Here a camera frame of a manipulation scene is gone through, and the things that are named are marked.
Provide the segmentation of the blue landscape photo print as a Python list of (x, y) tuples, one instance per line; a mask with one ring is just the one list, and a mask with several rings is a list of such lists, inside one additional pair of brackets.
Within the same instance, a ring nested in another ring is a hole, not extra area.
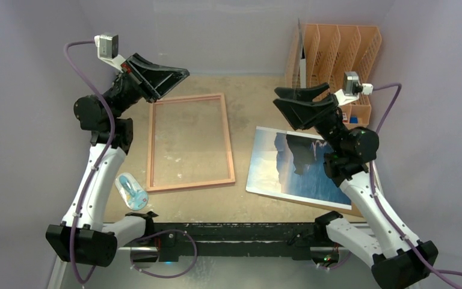
[(324, 171), (333, 150), (319, 135), (258, 126), (246, 191), (328, 210), (352, 212), (350, 198)]

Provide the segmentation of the pink wooden picture frame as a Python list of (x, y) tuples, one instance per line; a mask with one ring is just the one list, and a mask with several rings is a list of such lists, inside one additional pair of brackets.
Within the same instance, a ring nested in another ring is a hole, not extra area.
[(173, 96), (150, 106), (147, 192), (235, 183), (223, 93)]

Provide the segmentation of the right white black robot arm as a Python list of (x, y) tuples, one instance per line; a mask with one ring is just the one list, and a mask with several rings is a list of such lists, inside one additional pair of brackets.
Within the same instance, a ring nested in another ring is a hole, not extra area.
[(317, 221), (313, 236), (322, 245), (334, 241), (345, 246), (370, 267), (381, 288), (408, 288), (430, 275), (438, 250), (406, 226), (375, 185), (378, 134), (361, 126), (349, 129), (343, 122), (341, 106), (371, 94), (374, 86), (353, 82), (336, 93), (328, 88), (327, 83), (306, 89), (277, 87), (274, 105), (292, 129), (313, 128), (331, 147), (324, 155), (325, 174), (358, 208), (372, 235), (338, 213), (328, 213)]

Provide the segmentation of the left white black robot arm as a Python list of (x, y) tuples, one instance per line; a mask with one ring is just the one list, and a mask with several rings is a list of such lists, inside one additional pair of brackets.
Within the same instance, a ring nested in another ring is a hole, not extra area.
[(128, 242), (148, 246), (155, 240), (148, 214), (127, 213), (110, 227), (103, 224), (108, 196), (133, 140), (133, 121), (121, 116), (141, 99), (157, 102), (189, 71), (152, 63), (139, 54), (99, 60), (117, 69), (118, 75), (103, 93), (105, 104), (96, 95), (81, 97), (74, 104), (81, 129), (91, 132), (90, 156), (71, 206), (60, 224), (48, 226), (45, 237), (62, 261), (107, 267), (117, 249)]

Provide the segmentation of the white folder in organizer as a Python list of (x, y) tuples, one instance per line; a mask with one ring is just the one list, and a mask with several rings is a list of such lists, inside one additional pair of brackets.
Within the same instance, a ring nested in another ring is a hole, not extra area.
[(299, 82), (300, 88), (305, 89), (307, 85), (306, 80), (306, 56), (304, 51), (304, 33), (303, 27), (301, 25), (300, 20), (298, 19), (298, 36), (299, 36), (299, 60), (298, 60), (298, 68), (299, 68)]

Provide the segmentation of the orange plastic file organizer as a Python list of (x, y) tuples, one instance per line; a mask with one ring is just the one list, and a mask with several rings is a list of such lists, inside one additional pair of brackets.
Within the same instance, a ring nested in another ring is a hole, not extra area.
[[(306, 56), (306, 87), (327, 82), (328, 93), (342, 88), (344, 72), (357, 72), (367, 82), (380, 50), (382, 37), (376, 26), (302, 24)], [(285, 69), (285, 85), (300, 87), (299, 36), (295, 28)]]

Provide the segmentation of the blue tape dispenser pack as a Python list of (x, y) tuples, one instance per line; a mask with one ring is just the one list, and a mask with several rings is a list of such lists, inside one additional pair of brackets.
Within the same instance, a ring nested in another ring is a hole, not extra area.
[(130, 173), (121, 173), (116, 177), (114, 183), (125, 205), (130, 210), (139, 211), (146, 207), (149, 201), (147, 191), (145, 191), (133, 175)]

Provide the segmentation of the brown frame backing board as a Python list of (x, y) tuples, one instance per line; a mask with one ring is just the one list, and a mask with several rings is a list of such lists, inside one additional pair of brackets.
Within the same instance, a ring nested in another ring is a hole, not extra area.
[(301, 175), (295, 173), (294, 165), (288, 161), (278, 163), (263, 160), (252, 163), (248, 170), (246, 191), (286, 202), (362, 216), (351, 199), (327, 178), (320, 161), (303, 166)]

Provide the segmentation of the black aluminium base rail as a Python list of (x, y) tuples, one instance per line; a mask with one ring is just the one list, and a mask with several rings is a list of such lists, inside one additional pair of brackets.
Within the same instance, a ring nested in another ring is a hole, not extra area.
[(336, 244), (371, 265), (383, 253), (379, 238), (343, 218), (322, 216), (302, 223), (155, 223), (150, 217), (127, 216), (100, 231), (85, 225), (75, 230), (66, 224), (49, 225), (48, 243), (63, 261), (109, 266), (121, 248), (158, 253), (160, 262), (176, 262), (181, 256), (290, 257), (310, 260), (314, 252)]

